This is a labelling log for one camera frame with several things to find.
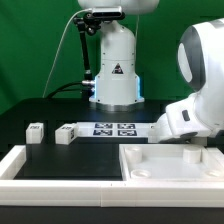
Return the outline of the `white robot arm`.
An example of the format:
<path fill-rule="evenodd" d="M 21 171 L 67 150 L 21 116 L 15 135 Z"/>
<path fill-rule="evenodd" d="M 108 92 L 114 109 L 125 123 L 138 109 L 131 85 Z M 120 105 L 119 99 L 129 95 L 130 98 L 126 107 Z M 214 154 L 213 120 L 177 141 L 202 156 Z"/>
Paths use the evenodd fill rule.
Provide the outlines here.
<path fill-rule="evenodd" d="M 151 139 L 164 142 L 184 137 L 215 137 L 224 131 L 224 0 L 78 0 L 101 25 L 101 69 L 90 102 L 106 110 L 142 103 L 135 73 L 134 35 L 109 17 L 116 12 L 140 15 L 156 10 L 160 1 L 169 12 L 156 23 L 168 37 L 178 23 L 203 15 L 180 38 L 177 64 L 193 92 L 166 106 Z"/>

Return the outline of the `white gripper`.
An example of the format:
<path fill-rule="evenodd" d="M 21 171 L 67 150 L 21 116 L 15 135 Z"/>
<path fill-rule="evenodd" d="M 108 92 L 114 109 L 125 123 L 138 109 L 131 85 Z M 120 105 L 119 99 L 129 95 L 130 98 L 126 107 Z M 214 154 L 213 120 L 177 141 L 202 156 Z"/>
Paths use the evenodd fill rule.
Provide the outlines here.
<path fill-rule="evenodd" d="M 155 124 L 156 143 L 177 143 L 195 136 L 207 137 L 208 128 L 188 113 L 168 118 L 164 113 Z"/>

